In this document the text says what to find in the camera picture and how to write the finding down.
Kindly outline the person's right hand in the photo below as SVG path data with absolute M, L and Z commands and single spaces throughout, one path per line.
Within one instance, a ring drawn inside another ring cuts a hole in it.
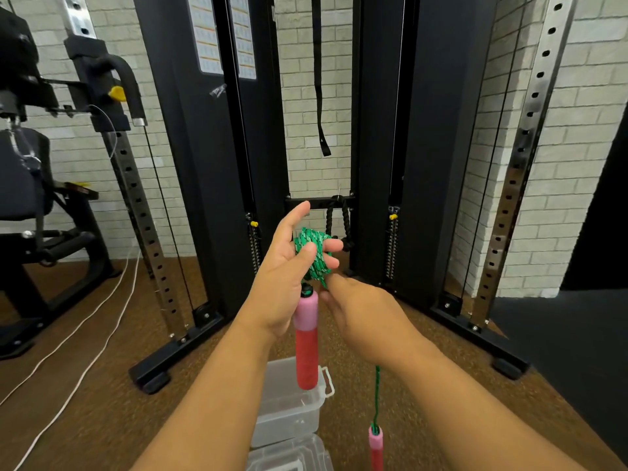
M 345 343 L 367 362 L 402 376 L 440 351 L 388 292 L 359 282 L 359 314 L 332 314 Z

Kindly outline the person's left hand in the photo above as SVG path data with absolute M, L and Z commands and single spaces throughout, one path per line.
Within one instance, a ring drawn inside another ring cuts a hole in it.
M 297 251 L 274 251 L 274 235 L 234 327 L 251 337 L 274 342 L 283 335 L 301 295 L 301 284 L 318 253 L 336 253 L 341 240 L 302 243 Z

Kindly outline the person's left forearm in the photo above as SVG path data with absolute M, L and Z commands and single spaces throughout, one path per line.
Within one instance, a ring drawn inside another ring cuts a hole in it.
M 275 340 L 238 316 L 130 471 L 244 471 Z

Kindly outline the person's right forearm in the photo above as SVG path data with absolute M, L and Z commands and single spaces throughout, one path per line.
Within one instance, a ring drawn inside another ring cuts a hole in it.
M 390 369 L 456 471 L 586 471 L 435 346 L 410 347 Z

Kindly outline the clear plastic storage box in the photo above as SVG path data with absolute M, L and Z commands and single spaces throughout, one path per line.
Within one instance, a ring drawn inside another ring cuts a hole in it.
M 318 367 L 317 384 L 302 390 L 296 379 L 296 357 L 268 362 L 251 448 L 261 448 L 318 430 L 320 409 L 334 396 L 328 367 Z

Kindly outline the clear plastic box lid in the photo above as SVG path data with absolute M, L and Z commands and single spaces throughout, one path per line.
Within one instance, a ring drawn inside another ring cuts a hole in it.
M 322 439 L 310 434 L 251 451 L 246 471 L 334 471 L 334 467 Z

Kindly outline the white instruction placard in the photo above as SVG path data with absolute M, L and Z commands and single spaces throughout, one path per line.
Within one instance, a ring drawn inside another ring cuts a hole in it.
M 212 0 L 187 0 L 199 68 L 208 75 L 223 75 Z
M 229 0 L 234 33 L 238 74 L 241 79 L 256 80 L 251 13 L 248 0 Z

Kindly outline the black pulley carriage, yellow knob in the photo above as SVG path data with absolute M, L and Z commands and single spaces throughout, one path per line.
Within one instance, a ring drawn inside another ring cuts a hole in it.
M 64 45 L 79 79 L 68 84 L 72 100 L 77 110 L 90 114 L 96 132 L 130 131 L 123 103 L 134 126 L 148 124 L 135 74 L 125 59 L 110 54 L 99 39 L 69 35 Z

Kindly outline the black seated gym machine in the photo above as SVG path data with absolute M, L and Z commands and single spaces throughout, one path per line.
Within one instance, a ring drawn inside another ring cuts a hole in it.
M 26 107 L 56 115 L 52 81 L 43 79 L 27 22 L 0 4 L 0 221 L 34 220 L 32 229 L 0 233 L 0 292 L 18 314 L 0 325 L 0 361 L 19 357 L 33 339 L 106 280 L 118 277 L 90 206 L 98 193 L 53 179 L 50 140 L 23 127 Z M 86 250 L 87 272 L 46 300 L 25 265 L 56 266 Z

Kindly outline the perforated steel upright rail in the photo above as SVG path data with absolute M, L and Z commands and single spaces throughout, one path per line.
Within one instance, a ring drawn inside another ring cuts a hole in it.
M 98 39 L 85 0 L 56 1 L 59 4 L 67 37 L 77 35 Z M 122 108 L 129 119 L 130 126 L 134 126 L 125 103 L 122 104 Z M 100 134 L 128 210 L 147 273 L 152 280 L 169 338 L 184 343 L 187 339 L 188 325 L 185 324 L 178 303 L 177 292 L 172 284 L 172 276 L 164 259 L 163 249 L 136 161 L 132 155 L 127 132 L 103 132 Z
M 513 146 L 505 171 L 496 219 L 485 256 L 470 322 L 482 333 L 490 323 L 491 309 L 513 239 L 526 183 L 543 128 L 561 58 L 573 19 L 575 0 L 548 0 L 530 78 L 522 101 Z

